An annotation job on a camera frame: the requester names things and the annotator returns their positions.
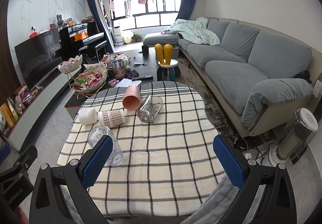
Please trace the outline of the clear plastic cup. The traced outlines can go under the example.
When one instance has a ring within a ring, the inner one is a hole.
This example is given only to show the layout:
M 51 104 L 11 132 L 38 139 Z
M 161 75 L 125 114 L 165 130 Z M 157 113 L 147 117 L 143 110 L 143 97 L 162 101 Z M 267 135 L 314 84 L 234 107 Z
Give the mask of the clear plastic cup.
M 105 163 L 106 166 L 120 166 L 124 160 L 123 152 L 113 134 L 112 130 L 107 126 L 96 126 L 88 134 L 88 144 L 91 148 L 95 148 L 92 162 L 98 162 L 100 165 Z

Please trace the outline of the white ceramic cup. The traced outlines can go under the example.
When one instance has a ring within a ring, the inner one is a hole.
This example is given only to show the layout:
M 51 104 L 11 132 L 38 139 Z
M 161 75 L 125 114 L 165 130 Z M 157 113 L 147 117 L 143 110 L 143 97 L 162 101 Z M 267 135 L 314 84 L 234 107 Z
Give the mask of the white ceramic cup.
M 79 110 L 78 119 L 82 125 L 90 125 L 97 122 L 98 114 L 93 107 L 88 107 Z

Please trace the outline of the houndstooth paper cup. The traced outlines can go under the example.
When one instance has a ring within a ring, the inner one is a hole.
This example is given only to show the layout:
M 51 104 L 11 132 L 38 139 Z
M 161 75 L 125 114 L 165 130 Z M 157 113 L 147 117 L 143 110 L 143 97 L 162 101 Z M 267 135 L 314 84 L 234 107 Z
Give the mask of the houndstooth paper cup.
M 125 123 L 125 115 L 123 110 L 110 110 L 99 111 L 98 120 L 100 125 L 107 126 L 108 128 L 116 128 Z

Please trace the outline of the pink plastic cup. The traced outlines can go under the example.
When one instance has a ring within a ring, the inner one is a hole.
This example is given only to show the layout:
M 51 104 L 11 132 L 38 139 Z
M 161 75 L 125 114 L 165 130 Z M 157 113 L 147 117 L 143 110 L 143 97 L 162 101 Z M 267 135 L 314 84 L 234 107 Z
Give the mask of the pink plastic cup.
M 127 87 L 122 100 L 122 105 L 129 111 L 137 110 L 140 107 L 141 95 L 138 86 L 130 85 Z

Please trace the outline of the clear square glass cup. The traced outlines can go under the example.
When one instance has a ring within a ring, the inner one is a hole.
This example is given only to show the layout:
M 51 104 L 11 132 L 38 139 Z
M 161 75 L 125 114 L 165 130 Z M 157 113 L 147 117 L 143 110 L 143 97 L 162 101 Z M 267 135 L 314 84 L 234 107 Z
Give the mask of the clear square glass cup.
M 142 102 L 137 111 L 139 119 L 146 123 L 154 123 L 156 116 L 163 107 L 163 100 L 161 97 L 148 95 Z

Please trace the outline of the long tv cabinet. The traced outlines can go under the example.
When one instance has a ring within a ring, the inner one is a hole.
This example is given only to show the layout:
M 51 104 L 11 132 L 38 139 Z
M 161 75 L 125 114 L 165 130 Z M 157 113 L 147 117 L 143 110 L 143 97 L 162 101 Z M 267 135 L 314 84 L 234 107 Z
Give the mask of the long tv cabinet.
M 13 128 L 10 129 L 9 134 L 4 139 L 8 142 L 11 148 L 21 150 L 29 132 L 36 124 L 38 118 L 44 113 L 50 102 L 57 97 L 62 90 L 64 90 L 68 85 L 72 76 L 75 76 L 81 68 L 73 71 L 70 75 L 60 73 L 58 77 L 53 79 L 36 98 L 29 104 L 25 109 L 18 122 Z

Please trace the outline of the orange snack box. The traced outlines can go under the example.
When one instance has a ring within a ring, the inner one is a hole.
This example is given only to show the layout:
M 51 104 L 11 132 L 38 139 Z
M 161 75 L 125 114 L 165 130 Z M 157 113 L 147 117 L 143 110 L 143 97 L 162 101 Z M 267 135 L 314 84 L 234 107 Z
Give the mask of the orange snack box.
M 8 126 L 13 128 L 15 125 L 15 119 L 6 103 L 1 105 L 1 113 L 4 116 Z

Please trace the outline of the grey fuzzy blanket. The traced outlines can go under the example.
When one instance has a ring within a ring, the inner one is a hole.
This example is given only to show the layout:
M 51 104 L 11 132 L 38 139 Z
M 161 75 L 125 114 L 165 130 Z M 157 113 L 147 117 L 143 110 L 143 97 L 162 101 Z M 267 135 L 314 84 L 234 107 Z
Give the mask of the grey fuzzy blanket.
M 239 189 L 233 186 L 227 175 L 218 183 L 204 203 L 190 217 L 182 221 L 192 223 L 219 223 L 231 206 Z

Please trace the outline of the white electric heater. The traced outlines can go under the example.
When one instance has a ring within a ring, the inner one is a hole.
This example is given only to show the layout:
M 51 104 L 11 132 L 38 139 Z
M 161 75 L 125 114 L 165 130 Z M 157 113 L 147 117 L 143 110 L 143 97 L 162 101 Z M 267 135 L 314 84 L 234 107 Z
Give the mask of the white electric heater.
M 298 161 L 318 130 L 318 122 L 310 110 L 300 108 L 294 112 L 294 117 L 292 126 L 268 153 L 268 160 L 274 167 L 288 159 L 293 163 Z

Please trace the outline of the patterned floor rug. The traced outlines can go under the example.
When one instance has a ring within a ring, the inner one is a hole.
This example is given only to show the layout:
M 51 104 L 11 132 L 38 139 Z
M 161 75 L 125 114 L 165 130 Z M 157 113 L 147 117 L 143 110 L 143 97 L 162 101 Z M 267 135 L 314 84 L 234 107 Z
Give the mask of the patterned floor rug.
M 247 136 L 239 141 L 239 133 L 227 114 L 224 112 L 212 90 L 205 83 L 193 65 L 190 64 L 186 57 L 180 57 L 178 61 L 181 76 L 177 78 L 176 81 L 191 87 L 201 95 L 205 103 L 207 118 L 221 134 L 229 139 L 232 144 L 238 143 L 242 147 L 253 147 L 276 139 L 276 136 L 272 132 L 266 132 L 257 136 Z

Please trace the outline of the plaid checkered tablecloth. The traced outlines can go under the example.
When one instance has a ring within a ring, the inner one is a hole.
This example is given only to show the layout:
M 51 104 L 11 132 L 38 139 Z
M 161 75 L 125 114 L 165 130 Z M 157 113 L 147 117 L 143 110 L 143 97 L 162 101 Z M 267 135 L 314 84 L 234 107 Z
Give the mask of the plaid checkered tablecloth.
M 88 192 L 108 218 L 190 215 L 225 175 L 212 148 L 218 132 L 200 94 L 184 84 L 147 83 L 140 94 L 162 99 L 156 120 L 126 111 L 125 123 L 113 129 L 124 160 L 105 166 Z

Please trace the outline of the two tier snack bowl stand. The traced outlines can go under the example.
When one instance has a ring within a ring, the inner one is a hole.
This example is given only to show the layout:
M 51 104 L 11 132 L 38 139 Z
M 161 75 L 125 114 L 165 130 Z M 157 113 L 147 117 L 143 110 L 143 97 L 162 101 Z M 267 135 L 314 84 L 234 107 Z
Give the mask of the two tier snack bowl stand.
M 63 61 L 57 68 L 67 75 L 69 88 L 79 100 L 98 93 L 106 84 L 107 65 L 105 63 L 83 64 L 82 55 Z

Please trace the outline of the black flat television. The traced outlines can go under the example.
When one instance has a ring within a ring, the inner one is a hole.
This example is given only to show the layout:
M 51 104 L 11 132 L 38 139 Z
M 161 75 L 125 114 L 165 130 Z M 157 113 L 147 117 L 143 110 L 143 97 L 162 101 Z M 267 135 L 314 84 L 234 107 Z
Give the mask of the black flat television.
M 56 29 L 43 32 L 15 46 L 18 64 L 29 89 L 62 63 L 56 54 L 60 39 Z

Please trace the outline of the grey sectional sofa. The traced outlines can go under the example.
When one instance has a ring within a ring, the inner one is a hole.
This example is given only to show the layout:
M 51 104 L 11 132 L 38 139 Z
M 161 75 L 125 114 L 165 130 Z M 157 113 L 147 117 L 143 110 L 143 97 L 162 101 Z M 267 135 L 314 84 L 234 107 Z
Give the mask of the grey sectional sofa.
M 148 46 L 178 46 L 221 104 L 241 137 L 288 123 L 302 107 L 314 110 L 313 85 L 321 53 L 278 31 L 234 19 L 208 19 L 219 46 L 194 44 L 180 34 L 150 33 Z

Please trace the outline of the white paper sheet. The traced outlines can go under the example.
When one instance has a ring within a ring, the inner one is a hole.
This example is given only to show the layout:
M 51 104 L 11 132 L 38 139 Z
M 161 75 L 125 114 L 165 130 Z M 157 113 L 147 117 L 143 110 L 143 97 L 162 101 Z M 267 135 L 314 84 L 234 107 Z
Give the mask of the white paper sheet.
M 122 79 L 115 87 L 125 87 L 127 88 L 128 86 L 134 85 L 134 86 L 138 86 L 142 83 L 141 80 L 130 80 L 130 79 Z

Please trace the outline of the piano bench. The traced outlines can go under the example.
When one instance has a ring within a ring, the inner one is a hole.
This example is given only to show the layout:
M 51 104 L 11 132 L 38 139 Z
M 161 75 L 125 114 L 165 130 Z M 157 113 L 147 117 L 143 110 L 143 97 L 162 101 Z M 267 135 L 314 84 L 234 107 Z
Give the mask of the piano bench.
M 107 41 L 96 42 L 79 49 L 79 54 L 87 56 L 86 59 L 92 63 L 100 63 L 107 54 Z

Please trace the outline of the glass jar of nuts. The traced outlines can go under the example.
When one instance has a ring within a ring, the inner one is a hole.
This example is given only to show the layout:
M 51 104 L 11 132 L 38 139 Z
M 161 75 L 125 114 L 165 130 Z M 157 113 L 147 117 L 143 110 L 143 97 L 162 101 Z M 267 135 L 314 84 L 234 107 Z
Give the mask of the glass jar of nuts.
M 112 61 L 112 70 L 115 79 L 122 80 L 125 78 L 126 70 L 122 59 Z

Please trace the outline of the black upright piano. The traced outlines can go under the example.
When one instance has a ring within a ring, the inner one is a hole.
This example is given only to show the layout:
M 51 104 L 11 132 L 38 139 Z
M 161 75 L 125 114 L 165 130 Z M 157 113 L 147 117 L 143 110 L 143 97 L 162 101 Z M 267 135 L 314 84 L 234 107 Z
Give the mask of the black upright piano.
M 56 50 L 56 55 L 64 61 L 80 55 L 81 47 L 106 40 L 104 33 L 98 31 L 95 21 L 64 27 L 59 31 L 59 36 L 61 48 Z

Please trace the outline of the black remote control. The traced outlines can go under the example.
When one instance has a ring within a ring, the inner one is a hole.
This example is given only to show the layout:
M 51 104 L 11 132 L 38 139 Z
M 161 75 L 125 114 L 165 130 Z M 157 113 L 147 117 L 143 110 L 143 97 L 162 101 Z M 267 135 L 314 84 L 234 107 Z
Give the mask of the black remote control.
M 153 75 L 144 75 L 144 76 L 132 77 L 132 81 L 149 80 L 149 79 L 153 79 Z

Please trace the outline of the black coffee table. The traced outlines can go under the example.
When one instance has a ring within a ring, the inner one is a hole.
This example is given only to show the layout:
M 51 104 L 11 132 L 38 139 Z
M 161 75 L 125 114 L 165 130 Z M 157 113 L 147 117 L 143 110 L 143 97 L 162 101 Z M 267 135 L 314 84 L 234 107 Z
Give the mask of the black coffee table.
M 146 55 L 141 53 L 141 48 L 138 50 L 125 51 L 123 53 L 130 57 L 129 66 L 132 70 L 135 69 L 139 73 L 139 76 L 153 76 L 153 78 L 144 79 L 141 84 L 157 81 L 157 58 L 153 47 L 149 48 L 149 53 Z M 67 101 L 65 108 L 72 119 L 75 119 L 77 112 L 86 100 L 86 97 L 79 96 L 78 98 L 77 95 L 73 94 Z

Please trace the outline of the left navy curtain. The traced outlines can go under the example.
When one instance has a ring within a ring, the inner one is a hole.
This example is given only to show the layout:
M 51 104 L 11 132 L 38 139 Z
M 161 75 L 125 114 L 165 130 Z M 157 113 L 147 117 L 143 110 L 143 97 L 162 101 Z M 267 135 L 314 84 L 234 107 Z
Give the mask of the left navy curtain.
M 96 21 L 98 30 L 104 33 L 104 37 L 107 40 L 108 53 L 114 53 L 115 52 L 114 43 L 113 43 L 109 28 L 106 24 L 105 18 L 103 16 L 103 10 L 100 4 L 100 0 L 87 0 L 87 3 Z

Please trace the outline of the grey rabbit plush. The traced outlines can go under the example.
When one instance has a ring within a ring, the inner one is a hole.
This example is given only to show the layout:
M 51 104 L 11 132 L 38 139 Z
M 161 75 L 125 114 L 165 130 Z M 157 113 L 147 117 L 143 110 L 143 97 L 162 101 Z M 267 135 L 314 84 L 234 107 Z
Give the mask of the grey rabbit plush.
M 64 25 L 64 20 L 62 19 L 62 15 L 61 14 L 57 14 L 56 15 L 56 19 L 57 19 L 57 27 L 58 28 L 62 28 Z

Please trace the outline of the white air purifier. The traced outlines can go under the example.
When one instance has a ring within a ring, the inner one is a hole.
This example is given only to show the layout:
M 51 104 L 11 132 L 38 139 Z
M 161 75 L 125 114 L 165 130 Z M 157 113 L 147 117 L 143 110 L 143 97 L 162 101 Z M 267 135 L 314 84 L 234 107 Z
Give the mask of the white air purifier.
M 114 40 L 116 46 L 124 44 L 122 30 L 119 26 L 114 27 Z

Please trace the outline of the dark mug on table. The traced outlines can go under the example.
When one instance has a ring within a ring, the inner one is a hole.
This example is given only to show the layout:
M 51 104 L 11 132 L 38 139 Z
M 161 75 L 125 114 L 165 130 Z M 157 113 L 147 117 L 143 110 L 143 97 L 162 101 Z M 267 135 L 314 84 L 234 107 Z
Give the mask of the dark mug on table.
M 142 50 L 142 55 L 143 56 L 148 56 L 149 55 L 149 46 L 148 45 L 143 45 L 141 47 L 141 50 Z

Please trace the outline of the potted plant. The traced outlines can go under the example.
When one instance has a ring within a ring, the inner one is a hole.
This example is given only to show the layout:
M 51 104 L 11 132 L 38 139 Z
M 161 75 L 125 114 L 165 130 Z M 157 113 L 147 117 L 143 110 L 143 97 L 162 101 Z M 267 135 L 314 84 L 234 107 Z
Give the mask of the potted plant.
M 132 36 L 132 42 L 133 42 L 133 43 L 135 43 L 135 42 L 141 42 L 141 40 L 142 40 L 142 37 L 141 37 L 141 35 L 139 35 L 139 34 L 134 34 L 134 35 Z

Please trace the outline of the light green blanket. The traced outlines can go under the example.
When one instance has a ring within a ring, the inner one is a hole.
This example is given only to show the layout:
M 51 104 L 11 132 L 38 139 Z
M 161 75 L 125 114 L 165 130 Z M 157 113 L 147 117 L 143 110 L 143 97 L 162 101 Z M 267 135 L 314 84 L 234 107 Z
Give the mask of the light green blanket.
M 208 19 L 199 17 L 196 20 L 177 19 L 163 32 L 168 34 L 180 34 L 183 39 L 194 44 L 208 44 L 219 46 L 221 41 L 217 34 L 207 29 Z

